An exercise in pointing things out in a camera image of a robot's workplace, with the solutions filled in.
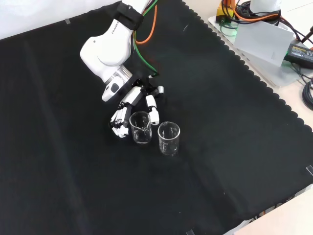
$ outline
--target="table surface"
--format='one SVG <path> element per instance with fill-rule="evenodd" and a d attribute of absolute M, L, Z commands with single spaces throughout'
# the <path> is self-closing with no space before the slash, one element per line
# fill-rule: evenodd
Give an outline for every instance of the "table surface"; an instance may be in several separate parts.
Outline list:
<path fill-rule="evenodd" d="M 311 235 L 313 189 L 293 198 L 234 235 Z"/>

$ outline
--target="green cable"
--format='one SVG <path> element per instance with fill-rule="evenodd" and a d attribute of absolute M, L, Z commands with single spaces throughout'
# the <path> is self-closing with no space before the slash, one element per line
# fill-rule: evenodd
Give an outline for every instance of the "green cable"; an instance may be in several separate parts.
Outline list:
<path fill-rule="evenodd" d="M 151 8 L 155 6 L 156 3 L 157 3 L 157 0 L 155 0 L 155 2 L 152 3 L 152 5 L 142 15 L 145 16 L 151 10 Z"/>
<path fill-rule="evenodd" d="M 157 3 L 157 0 L 155 0 L 154 3 L 152 3 L 152 5 L 142 14 L 143 16 L 145 16 L 153 7 L 154 5 Z M 152 69 L 154 72 L 157 73 L 157 70 L 152 66 L 150 65 L 143 57 L 142 55 L 140 54 L 139 50 L 138 50 L 138 47 L 136 45 L 136 31 L 134 32 L 134 48 L 135 48 L 135 51 L 137 52 L 139 58 L 150 68 Z"/>

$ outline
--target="black cloth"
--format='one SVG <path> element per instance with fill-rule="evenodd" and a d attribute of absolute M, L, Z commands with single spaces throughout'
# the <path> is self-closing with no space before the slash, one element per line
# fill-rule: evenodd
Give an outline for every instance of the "black cloth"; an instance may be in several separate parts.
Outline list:
<path fill-rule="evenodd" d="M 311 129 L 180 0 L 158 6 L 140 50 L 165 87 L 161 121 L 181 128 L 173 158 L 156 127 L 147 146 L 114 136 L 123 93 L 104 103 L 80 59 L 116 4 L 1 40 L 1 234 L 220 235 L 311 183 Z"/>

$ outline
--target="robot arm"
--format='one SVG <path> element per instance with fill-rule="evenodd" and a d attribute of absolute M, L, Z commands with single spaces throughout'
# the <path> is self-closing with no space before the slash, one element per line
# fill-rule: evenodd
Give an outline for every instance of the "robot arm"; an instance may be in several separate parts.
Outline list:
<path fill-rule="evenodd" d="M 130 14 L 142 14 L 150 0 L 123 0 L 120 4 Z M 107 85 L 102 99 L 108 101 L 131 78 L 123 66 L 131 54 L 130 38 L 133 30 L 114 19 L 103 35 L 89 38 L 80 56 L 88 68 Z"/>

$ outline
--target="glass beaker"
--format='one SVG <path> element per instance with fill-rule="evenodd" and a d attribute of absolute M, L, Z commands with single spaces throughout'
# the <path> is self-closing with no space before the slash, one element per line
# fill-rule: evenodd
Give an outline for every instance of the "glass beaker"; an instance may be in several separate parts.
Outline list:
<path fill-rule="evenodd" d="M 166 121 L 157 130 L 158 144 L 164 155 L 175 155 L 179 148 L 180 128 L 177 124 Z"/>
<path fill-rule="evenodd" d="M 152 138 L 150 116 L 146 112 L 136 112 L 129 118 L 134 141 L 138 144 L 149 143 Z"/>

